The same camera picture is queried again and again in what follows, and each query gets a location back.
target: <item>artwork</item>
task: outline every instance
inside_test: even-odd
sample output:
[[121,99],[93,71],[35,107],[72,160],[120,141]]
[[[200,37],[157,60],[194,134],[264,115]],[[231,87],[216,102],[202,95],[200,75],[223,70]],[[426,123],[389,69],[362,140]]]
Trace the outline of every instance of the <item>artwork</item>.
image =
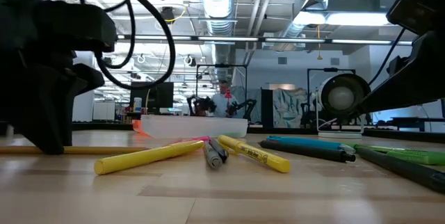
[[277,128],[300,128],[301,104],[307,101],[307,92],[276,89],[273,91],[273,126]]

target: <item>fluorescent light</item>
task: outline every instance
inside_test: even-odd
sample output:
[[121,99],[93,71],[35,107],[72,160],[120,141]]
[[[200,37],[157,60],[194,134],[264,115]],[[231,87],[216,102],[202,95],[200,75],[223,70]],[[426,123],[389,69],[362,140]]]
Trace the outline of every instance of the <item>fluorescent light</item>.
[[248,41],[248,42],[256,42],[258,38],[255,37],[218,37],[218,36],[200,36],[198,40],[212,40],[212,41]]
[[337,44],[369,44],[369,45],[389,45],[390,40],[332,40]]
[[389,24],[384,13],[332,13],[326,24],[342,26],[383,26]]
[[199,22],[238,22],[237,19],[226,19],[226,18],[198,18]]
[[129,94],[130,92],[129,91],[108,91],[107,93],[126,95],[126,94]]
[[115,90],[114,88],[107,88],[107,87],[100,87],[100,88],[96,88],[97,90],[102,90],[102,91],[110,91],[110,90]]
[[266,38],[266,42],[287,42],[287,43],[324,43],[323,39],[305,39],[305,38]]
[[309,13],[309,12],[299,12],[298,15],[293,19],[294,24],[324,24],[326,18],[320,13]]
[[399,41],[399,42],[397,42],[397,45],[411,46],[412,42],[410,42],[410,41]]
[[[167,36],[162,35],[137,35],[137,40],[167,40]],[[191,40],[190,36],[173,36],[173,40]]]

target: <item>marker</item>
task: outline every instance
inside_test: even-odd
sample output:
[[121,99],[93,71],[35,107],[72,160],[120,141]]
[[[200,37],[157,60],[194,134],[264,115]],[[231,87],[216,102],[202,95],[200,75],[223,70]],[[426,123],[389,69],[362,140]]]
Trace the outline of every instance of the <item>marker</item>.
[[234,138],[230,138],[228,136],[219,136],[218,142],[230,149],[233,149],[235,153],[242,153],[244,155],[247,155],[255,161],[264,163],[267,166],[280,171],[281,173],[287,173],[291,169],[291,163],[289,162],[289,160],[260,150],[259,148],[252,147],[251,145],[245,144],[242,141],[235,140]]
[[308,157],[327,159],[330,161],[339,161],[339,162],[355,161],[354,154],[348,154],[343,150],[328,150],[318,147],[279,143],[277,141],[262,141],[259,143],[259,145],[261,147],[272,150],[290,152],[293,154],[301,154]]
[[354,153],[355,150],[348,145],[343,143],[331,142],[331,141],[320,141],[309,138],[301,137],[280,137],[280,136],[269,136],[267,141],[277,141],[279,143],[288,143],[295,145],[305,145],[308,147],[324,148],[329,150],[343,150],[349,153]]
[[95,172],[98,175],[105,175],[107,173],[149,164],[153,161],[177,157],[195,151],[203,146],[204,141],[187,141],[131,154],[98,159],[95,162]]
[[410,179],[413,182],[424,185],[436,192],[445,193],[445,173],[367,148],[358,148],[357,153],[361,158]]
[[221,145],[218,144],[216,140],[210,139],[209,144],[214,148],[214,150],[218,153],[218,155],[221,157],[221,160],[223,163],[227,160],[227,157],[229,156],[229,153],[227,150],[225,150]]
[[223,160],[221,160],[221,157],[210,144],[204,143],[204,153],[206,155],[207,163],[212,169],[219,169],[219,167],[221,167]]
[[368,148],[377,152],[384,152],[391,157],[396,157],[412,163],[431,166],[445,166],[445,152],[432,152],[423,150],[409,150],[394,147],[378,147],[346,143],[352,148]]

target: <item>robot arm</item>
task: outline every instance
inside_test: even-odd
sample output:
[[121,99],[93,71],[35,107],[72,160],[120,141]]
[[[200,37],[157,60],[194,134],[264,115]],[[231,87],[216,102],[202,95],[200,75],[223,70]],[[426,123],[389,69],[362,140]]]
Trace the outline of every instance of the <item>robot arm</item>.
[[227,110],[227,113],[229,115],[234,115],[235,112],[237,112],[238,110],[245,107],[245,113],[243,115],[243,119],[247,119],[250,122],[251,121],[250,114],[252,113],[253,108],[255,107],[256,104],[257,104],[257,101],[255,99],[248,99],[241,104],[237,104],[236,102],[233,102],[232,105]]
[[[195,99],[193,105],[195,111],[193,112],[192,100]],[[216,109],[215,103],[209,98],[201,98],[196,95],[192,95],[187,98],[188,109],[190,110],[190,116],[206,116],[206,111],[213,113]]]

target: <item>table surface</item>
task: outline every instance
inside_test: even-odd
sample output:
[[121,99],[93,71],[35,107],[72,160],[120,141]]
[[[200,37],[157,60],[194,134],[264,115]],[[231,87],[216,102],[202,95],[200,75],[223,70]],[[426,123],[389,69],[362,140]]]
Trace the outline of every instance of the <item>table surface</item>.
[[[250,134],[257,145],[266,135]],[[75,145],[160,147],[132,131],[76,131]],[[364,137],[422,150],[445,145]],[[30,145],[16,136],[0,145]],[[211,170],[203,151],[96,176],[99,155],[0,155],[0,223],[445,223],[445,196],[357,158],[337,163],[272,151],[279,173],[245,156]]]

